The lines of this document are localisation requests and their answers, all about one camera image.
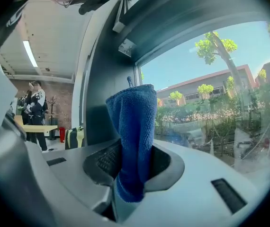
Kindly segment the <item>long ceiling light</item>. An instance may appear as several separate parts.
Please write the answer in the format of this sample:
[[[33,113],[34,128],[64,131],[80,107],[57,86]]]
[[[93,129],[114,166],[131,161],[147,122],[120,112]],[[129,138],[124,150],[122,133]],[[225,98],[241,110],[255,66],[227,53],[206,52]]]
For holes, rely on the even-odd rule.
[[[34,68],[37,68],[38,65],[37,65],[37,62],[36,62],[36,60],[35,60],[35,58],[34,58],[34,55],[33,55],[33,53],[32,53],[32,50],[31,50],[29,41],[27,41],[27,40],[23,41],[23,45],[24,45],[24,48],[25,48],[25,50],[26,50],[26,53],[27,53],[27,55],[28,55],[28,57],[29,57],[29,59],[30,59],[30,62],[31,62],[31,64],[32,64],[32,66],[33,66]]]

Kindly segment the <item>blue cloth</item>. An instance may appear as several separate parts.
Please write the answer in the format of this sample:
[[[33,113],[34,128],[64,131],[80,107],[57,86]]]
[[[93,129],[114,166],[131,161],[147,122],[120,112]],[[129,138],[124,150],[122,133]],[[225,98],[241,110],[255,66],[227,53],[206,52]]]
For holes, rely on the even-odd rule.
[[[106,100],[108,114],[122,145],[122,166],[117,177],[117,194],[125,202],[140,202],[149,178],[157,94],[153,85],[129,87]]]

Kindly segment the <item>red-roofed building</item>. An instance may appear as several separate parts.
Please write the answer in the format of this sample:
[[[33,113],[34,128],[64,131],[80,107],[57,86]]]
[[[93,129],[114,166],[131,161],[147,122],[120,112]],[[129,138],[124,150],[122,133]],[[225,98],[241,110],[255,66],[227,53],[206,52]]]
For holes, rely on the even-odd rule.
[[[157,97],[161,100],[162,105],[172,106],[176,105],[176,101],[170,98],[172,92],[178,91],[182,94],[180,105],[195,102],[202,98],[198,92],[198,87],[202,84],[212,85],[214,90],[209,93],[210,96],[220,96],[227,91],[227,80],[231,76],[228,69],[207,74],[198,78],[190,79],[164,89],[157,91]]]

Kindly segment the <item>person's black printed t-shirt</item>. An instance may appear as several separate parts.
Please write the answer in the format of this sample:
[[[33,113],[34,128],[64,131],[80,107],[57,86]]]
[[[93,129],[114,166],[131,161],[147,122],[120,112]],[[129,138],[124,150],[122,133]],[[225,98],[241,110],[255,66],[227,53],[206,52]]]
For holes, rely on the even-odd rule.
[[[21,19],[22,11],[29,0],[12,2],[9,8],[0,17],[0,48],[16,28]]]

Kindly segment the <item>light wooden table top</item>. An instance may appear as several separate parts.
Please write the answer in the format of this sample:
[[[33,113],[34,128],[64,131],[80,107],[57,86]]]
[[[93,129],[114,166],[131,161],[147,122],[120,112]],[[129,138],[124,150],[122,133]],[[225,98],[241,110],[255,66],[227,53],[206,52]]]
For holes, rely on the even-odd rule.
[[[25,132],[46,133],[58,127],[57,125],[24,125],[21,115],[15,115],[14,120]]]

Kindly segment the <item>black coat stand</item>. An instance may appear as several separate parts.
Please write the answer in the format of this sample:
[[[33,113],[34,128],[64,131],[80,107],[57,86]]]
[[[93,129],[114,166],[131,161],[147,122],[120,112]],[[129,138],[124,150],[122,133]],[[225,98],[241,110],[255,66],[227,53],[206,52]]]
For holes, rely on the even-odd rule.
[[[51,100],[49,101],[49,104],[50,104],[50,107],[51,107],[51,111],[50,111],[50,125],[54,125],[54,106],[56,104],[56,99],[55,99],[55,96],[52,96]],[[49,140],[55,140],[55,129],[53,130],[50,130],[49,131],[49,137],[48,137]]]

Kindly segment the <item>metal window hinge bracket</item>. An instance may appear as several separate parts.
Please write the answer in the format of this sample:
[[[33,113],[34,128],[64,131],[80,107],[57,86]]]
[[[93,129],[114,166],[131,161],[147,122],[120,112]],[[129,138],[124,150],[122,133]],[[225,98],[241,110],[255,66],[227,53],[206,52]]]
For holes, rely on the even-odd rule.
[[[118,47],[118,51],[128,57],[132,57],[132,51],[136,48],[136,44],[129,39],[125,39]]]

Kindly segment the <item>tall leaning tree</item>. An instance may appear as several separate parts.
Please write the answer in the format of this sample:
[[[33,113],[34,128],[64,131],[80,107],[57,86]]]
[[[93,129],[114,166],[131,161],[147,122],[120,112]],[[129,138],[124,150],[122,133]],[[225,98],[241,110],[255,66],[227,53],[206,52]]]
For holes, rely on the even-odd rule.
[[[238,92],[244,91],[239,72],[230,56],[231,52],[238,49],[236,43],[231,39],[221,39],[218,32],[210,31],[204,34],[203,39],[195,42],[197,56],[204,60],[205,64],[211,65],[217,57],[220,57],[227,65]]]

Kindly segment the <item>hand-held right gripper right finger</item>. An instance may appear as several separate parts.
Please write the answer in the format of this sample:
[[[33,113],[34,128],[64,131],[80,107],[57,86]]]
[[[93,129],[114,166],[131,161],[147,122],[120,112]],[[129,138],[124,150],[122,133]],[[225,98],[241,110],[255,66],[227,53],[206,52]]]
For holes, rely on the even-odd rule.
[[[185,165],[181,178],[169,189],[148,192],[139,203],[116,198],[118,223],[125,227],[238,227],[256,207],[260,191],[245,176],[215,156],[155,140],[178,154]],[[231,186],[244,202],[232,213],[219,191]]]

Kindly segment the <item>green and black backpack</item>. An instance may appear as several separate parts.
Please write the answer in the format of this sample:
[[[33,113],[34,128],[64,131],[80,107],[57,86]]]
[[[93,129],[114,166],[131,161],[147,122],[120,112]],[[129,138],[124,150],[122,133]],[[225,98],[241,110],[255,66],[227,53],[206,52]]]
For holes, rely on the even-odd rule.
[[[84,147],[83,126],[68,129],[65,134],[65,150]]]

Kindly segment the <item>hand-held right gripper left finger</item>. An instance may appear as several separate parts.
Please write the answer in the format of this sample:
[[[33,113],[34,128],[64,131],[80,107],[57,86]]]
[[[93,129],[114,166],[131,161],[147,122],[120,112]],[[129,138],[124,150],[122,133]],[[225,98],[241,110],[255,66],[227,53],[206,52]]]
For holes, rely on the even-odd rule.
[[[121,141],[45,153],[55,176],[86,207],[115,213],[114,183],[121,169]]]

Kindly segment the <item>clear window glass pane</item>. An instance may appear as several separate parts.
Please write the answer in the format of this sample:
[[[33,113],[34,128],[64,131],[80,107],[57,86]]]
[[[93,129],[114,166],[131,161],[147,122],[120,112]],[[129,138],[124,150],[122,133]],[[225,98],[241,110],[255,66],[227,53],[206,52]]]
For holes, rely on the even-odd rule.
[[[237,45],[230,56],[244,91],[238,92],[229,76],[227,91],[220,96],[210,96],[213,86],[202,84],[202,98],[195,102],[180,105],[178,91],[170,94],[176,105],[162,105],[157,98],[155,138],[209,153],[243,174],[270,169],[270,23],[241,23],[214,31]],[[228,69],[220,57],[207,65],[197,56],[195,42],[203,36],[142,65],[142,82],[158,91]]]

